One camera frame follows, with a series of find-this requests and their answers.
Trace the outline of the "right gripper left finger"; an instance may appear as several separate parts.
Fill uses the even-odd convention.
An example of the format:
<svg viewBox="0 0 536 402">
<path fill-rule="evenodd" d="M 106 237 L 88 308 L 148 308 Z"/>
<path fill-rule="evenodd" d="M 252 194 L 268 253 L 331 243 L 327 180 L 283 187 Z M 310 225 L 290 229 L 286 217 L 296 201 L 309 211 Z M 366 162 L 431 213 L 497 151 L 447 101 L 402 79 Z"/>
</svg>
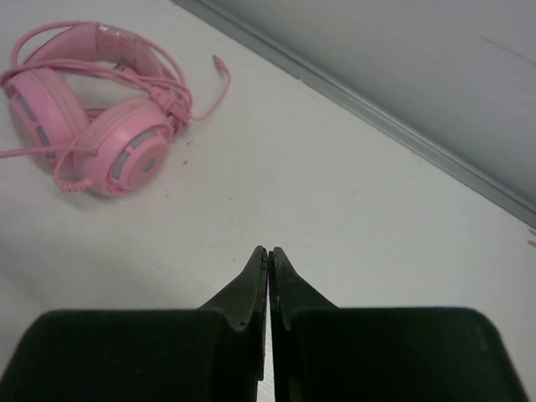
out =
<svg viewBox="0 0 536 402">
<path fill-rule="evenodd" d="M 253 401 L 264 378 L 268 254 L 195 309 L 55 310 L 26 330 L 4 401 Z"/>
</svg>

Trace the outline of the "aluminium table frame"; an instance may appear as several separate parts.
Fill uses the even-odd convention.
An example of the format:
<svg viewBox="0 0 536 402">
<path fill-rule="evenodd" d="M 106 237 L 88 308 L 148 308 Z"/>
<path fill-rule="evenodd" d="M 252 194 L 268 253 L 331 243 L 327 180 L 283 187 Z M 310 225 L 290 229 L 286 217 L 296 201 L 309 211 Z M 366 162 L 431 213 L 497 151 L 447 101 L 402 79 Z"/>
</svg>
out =
<svg viewBox="0 0 536 402">
<path fill-rule="evenodd" d="M 534 2 L 181 7 L 534 224 Z"/>
</svg>

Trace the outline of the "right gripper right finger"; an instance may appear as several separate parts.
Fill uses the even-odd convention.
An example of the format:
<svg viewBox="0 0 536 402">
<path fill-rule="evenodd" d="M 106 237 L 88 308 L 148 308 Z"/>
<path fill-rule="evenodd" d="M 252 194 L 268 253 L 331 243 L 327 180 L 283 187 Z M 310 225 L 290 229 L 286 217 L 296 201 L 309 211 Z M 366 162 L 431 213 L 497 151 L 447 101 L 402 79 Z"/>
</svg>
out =
<svg viewBox="0 0 536 402">
<path fill-rule="evenodd" d="M 493 323 L 465 307 L 331 303 L 269 254 L 275 397 L 279 401 L 525 401 Z"/>
</svg>

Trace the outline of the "pink headphones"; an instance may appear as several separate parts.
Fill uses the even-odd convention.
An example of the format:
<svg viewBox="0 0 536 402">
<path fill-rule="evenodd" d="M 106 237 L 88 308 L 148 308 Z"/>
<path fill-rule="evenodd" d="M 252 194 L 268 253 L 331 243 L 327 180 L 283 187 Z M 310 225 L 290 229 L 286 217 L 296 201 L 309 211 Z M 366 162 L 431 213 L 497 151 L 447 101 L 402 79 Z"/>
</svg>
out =
<svg viewBox="0 0 536 402">
<path fill-rule="evenodd" d="M 68 74 L 137 91 L 104 109 L 85 107 Z M 173 138 L 198 118 L 182 69 L 162 47 L 97 22 L 50 23 L 20 37 L 2 73 L 14 124 L 29 146 L 2 157 L 34 156 L 64 192 L 119 196 L 147 185 Z"/>
</svg>

